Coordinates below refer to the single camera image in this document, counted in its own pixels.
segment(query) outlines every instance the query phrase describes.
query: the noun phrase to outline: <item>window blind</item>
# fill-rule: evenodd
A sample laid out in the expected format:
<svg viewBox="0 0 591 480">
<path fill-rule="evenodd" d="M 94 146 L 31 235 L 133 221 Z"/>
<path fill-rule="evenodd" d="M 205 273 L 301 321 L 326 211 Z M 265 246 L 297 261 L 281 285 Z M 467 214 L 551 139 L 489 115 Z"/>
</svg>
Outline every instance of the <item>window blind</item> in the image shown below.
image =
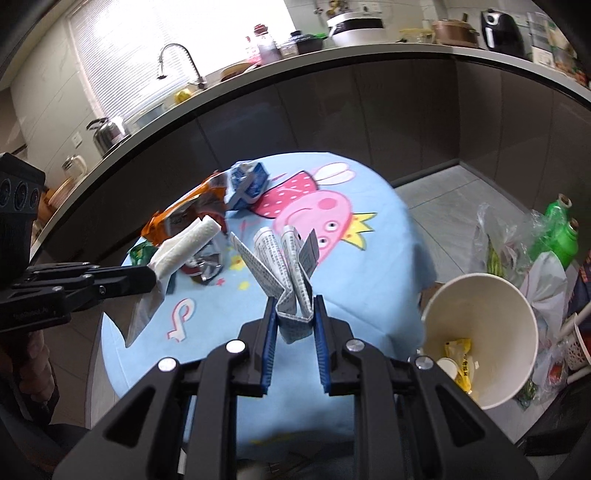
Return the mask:
<svg viewBox="0 0 591 480">
<path fill-rule="evenodd" d="M 84 73 L 107 116 L 129 118 L 196 80 L 182 49 L 164 53 L 167 78 L 157 79 L 167 43 L 188 48 L 202 76 L 246 57 L 245 37 L 263 23 L 280 43 L 294 25 L 283 0 L 88 0 L 70 14 Z"/>
</svg>

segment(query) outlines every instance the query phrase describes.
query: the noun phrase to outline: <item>glass jar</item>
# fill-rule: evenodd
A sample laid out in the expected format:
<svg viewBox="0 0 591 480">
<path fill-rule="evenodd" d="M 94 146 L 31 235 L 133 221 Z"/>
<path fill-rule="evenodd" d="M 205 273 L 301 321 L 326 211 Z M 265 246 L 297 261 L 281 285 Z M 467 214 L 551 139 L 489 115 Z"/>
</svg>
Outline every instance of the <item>glass jar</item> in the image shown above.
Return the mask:
<svg viewBox="0 0 591 480">
<path fill-rule="evenodd" d="M 275 44 L 273 37 L 269 35 L 269 29 L 266 25 L 258 24 L 255 27 L 255 39 L 261 56 L 261 64 L 269 65 L 274 61 L 281 60 L 281 52 Z"/>
</svg>

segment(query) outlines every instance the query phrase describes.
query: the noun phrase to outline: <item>electric kettle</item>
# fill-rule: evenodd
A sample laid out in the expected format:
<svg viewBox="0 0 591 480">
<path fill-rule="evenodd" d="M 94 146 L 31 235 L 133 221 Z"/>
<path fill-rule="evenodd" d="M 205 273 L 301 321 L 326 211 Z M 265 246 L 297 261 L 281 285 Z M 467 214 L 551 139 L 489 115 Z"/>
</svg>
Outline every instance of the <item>electric kettle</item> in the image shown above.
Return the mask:
<svg viewBox="0 0 591 480">
<path fill-rule="evenodd" d="M 86 129 L 95 130 L 92 140 L 103 158 L 129 137 L 125 130 L 123 119 L 120 116 L 97 118 L 90 122 L 86 126 Z"/>
</svg>

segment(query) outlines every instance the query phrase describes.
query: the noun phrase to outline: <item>brown pot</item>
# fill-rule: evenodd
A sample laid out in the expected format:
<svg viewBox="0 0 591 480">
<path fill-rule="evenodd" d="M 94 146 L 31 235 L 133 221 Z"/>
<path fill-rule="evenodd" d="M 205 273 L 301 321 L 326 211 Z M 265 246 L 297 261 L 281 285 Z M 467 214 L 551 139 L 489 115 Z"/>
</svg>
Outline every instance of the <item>brown pot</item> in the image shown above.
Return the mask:
<svg viewBox="0 0 591 480">
<path fill-rule="evenodd" d="M 438 20 L 433 22 L 435 43 L 453 47 L 478 48 L 479 33 L 462 20 Z"/>
</svg>

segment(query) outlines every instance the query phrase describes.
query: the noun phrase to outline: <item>green bottle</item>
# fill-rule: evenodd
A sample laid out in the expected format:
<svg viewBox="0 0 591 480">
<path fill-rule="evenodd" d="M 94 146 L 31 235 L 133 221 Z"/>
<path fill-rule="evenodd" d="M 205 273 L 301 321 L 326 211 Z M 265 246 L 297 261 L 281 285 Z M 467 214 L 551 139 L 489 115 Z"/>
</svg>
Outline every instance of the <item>green bottle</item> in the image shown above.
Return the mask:
<svg viewBox="0 0 591 480">
<path fill-rule="evenodd" d="M 560 260 L 560 264 L 566 270 L 579 251 L 579 223 L 574 218 L 560 228 L 550 239 L 550 249 Z"/>
<path fill-rule="evenodd" d="M 562 193 L 558 194 L 558 199 L 555 202 L 552 202 L 547 206 L 546 213 L 544 214 L 548 220 L 546 230 L 531 246 L 530 251 L 528 252 L 532 262 L 534 262 L 542 252 L 552 250 L 550 248 L 550 243 L 556 234 L 568 223 L 569 209 L 572 206 L 573 204 L 570 199 Z"/>
<path fill-rule="evenodd" d="M 573 206 L 570 199 L 560 193 L 558 200 L 552 202 L 546 208 L 546 218 L 548 219 L 548 231 L 550 236 L 556 227 L 564 225 L 569 219 L 569 209 Z"/>
</svg>

